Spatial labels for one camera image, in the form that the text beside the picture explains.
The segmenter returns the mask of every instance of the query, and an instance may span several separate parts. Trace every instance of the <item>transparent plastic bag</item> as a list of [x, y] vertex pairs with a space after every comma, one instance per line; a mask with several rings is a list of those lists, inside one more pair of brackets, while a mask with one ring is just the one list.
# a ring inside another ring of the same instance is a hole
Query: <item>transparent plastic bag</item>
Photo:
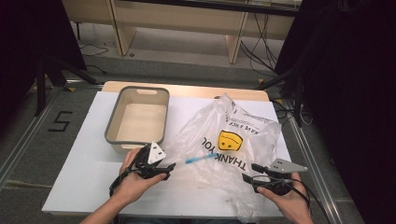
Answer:
[[165, 151], [179, 152], [178, 161], [189, 164], [197, 188], [230, 193], [240, 221], [258, 222], [254, 209], [262, 197], [242, 174], [256, 175], [251, 163], [268, 166], [276, 159], [280, 130], [278, 122], [250, 115], [224, 94], [195, 114]]

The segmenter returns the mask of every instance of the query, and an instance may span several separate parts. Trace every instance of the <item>white tabletop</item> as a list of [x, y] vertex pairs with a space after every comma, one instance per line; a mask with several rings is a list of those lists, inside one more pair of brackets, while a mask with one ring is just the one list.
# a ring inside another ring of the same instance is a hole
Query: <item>white tabletop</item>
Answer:
[[[42, 211], [53, 215], [89, 214], [108, 199], [109, 186], [118, 175], [123, 156], [105, 139], [116, 92], [98, 92], [70, 150], [62, 171]], [[213, 99], [171, 96], [164, 142], [170, 141], [187, 121]], [[277, 120], [272, 103], [235, 101], [248, 113]], [[277, 156], [290, 160], [283, 135], [278, 138]], [[198, 189], [191, 173], [176, 169], [167, 181], [150, 188], [120, 213], [139, 217], [238, 217], [229, 195], [220, 189]], [[281, 217], [278, 208], [261, 195], [258, 217]]]

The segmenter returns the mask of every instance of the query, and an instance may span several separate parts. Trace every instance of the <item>yellow smiley face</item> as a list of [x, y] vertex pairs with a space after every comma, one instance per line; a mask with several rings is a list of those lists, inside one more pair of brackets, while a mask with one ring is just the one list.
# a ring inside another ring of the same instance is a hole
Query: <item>yellow smiley face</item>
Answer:
[[219, 149], [237, 151], [244, 140], [236, 133], [221, 131], [219, 135]]

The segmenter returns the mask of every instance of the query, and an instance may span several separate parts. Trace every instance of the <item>forearm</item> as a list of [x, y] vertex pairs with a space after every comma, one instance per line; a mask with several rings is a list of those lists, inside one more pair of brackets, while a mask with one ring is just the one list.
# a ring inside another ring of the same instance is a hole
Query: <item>forearm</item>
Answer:
[[121, 199], [115, 197], [109, 198], [102, 206], [96, 209], [92, 214], [86, 217], [82, 224], [108, 224], [111, 220], [127, 205]]

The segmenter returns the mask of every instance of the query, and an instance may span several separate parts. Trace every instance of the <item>floor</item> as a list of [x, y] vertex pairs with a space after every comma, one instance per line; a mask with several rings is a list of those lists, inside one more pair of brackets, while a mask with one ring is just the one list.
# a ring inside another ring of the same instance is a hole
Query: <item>floor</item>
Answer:
[[[75, 33], [77, 33], [77, 26], [71, 23]], [[239, 55], [235, 64], [229, 64], [228, 53], [225, 44], [225, 38], [223, 35], [208, 35], [198, 34], [191, 32], [176, 32], [176, 31], [165, 31], [165, 30], [154, 30], [154, 29], [138, 29], [135, 35], [133, 44], [128, 51], [127, 55], [120, 56], [117, 53], [117, 48], [114, 41], [113, 29], [111, 26], [82, 23], [79, 25], [80, 29], [80, 40], [78, 41], [81, 47], [81, 53], [86, 55], [87, 61], [90, 62], [89, 58], [107, 58], [107, 59], [123, 59], [132, 60], [133, 62], [162, 62], [162, 63], [174, 63], [174, 64], [186, 64], [186, 65], [202, 65], [211, 66], [218, 68], [232, 68], [232, 69], [252, 69], [257, 70], [259, 73], [267, 74], [268, 78], [271, 76], [271, 72], [264, 66], [255, 63], [245, 55], [242, 50], [239, 51]], [[257, 43], [256, 38], [244, 38], [244, 43], [249, 49], [254, 49]], [[283, 41], [280, 40], [268, 40], [271, 51], [275, 56], [281, 51]], [[269, 63], [264, 50], [264, 44], [262, 41], [257, 45], [255, 54], [260, 57], [266, 63]], [[101, 66], [90, 66], [89, 71], [98, 72], [98, 69], [103, 69]], [[271, 98], [278, 98], [278, 89], [269, 91]], [[27, 97], [34, 97], [35, 90], [31, 90], [27, 94]], [[5, 148], [13, 148], [19, 143], [24, 130], [29, 129], [29, 123], [32, 119], [31, 115], [34, 113], [34, 101], [29, 101], [29, 109], [20, 110], [20, 114], [17, 114], [16, 123], [19, 124], [19, 128], [11, 129], [7, 136], [7, 141], [0, 139]], [[282, 104], [289, 109], [292, 109], [293, 101], [283, 100]], [[304, 111], [309, 113], [309, 108], [305, 108]], [[309, 124], [310, 118], [305, 117], [305, 124], [303, 128], [296, 126], [293, 118], [290, 115], [279, 122], [282, 122], [282, 132], [285, 135], [285, 139], [290, 149], [291, 159], [303, 165], [307, 165], [308, 168], [312, 169], [310, 174], [302, 175], [303, 179], [306, 179], [307, 184], [311, 186], [313, 191], [320, 196], [320, 200], [325, 204], [326, 211], [330, 217], [331, 223], [364, 223], [361, 220], [360, 214], [354, 206], [353, 201], [347, 193], [347, 190], [339, 177], [336, 166], [331, 163], [331, 157], [326, 151], [326, 147], [321, 141], [319, 131], [315, 126], [315, 122]], [[7, 153], [0, 153], [1, 162], [7, 159]], [[50, 186], [43, 185], [40, 188], [50, 189]], [[14, 187], [6, 187], [4, 190], [11, 190]], [[21, 197], [28, 197], [31, 191], [24, 191], [21, 193]], [[17, 200], [7, 195], [1, 195], [0, 200]], [[313, 218], [316, 223], [324, 223], [326, 219], [315, 202], [312, 202], [315, 213]], [[2, 210], [10, 213], [6, 207], [0, 206], [0, 214]], [[57, 219], [49, 214], [45, 215], [47, 220], [53, 223], [73, 223], [78, 219]], [[263, 221], [262, 223], [288, 223], [285, 220], [271, 220]]]

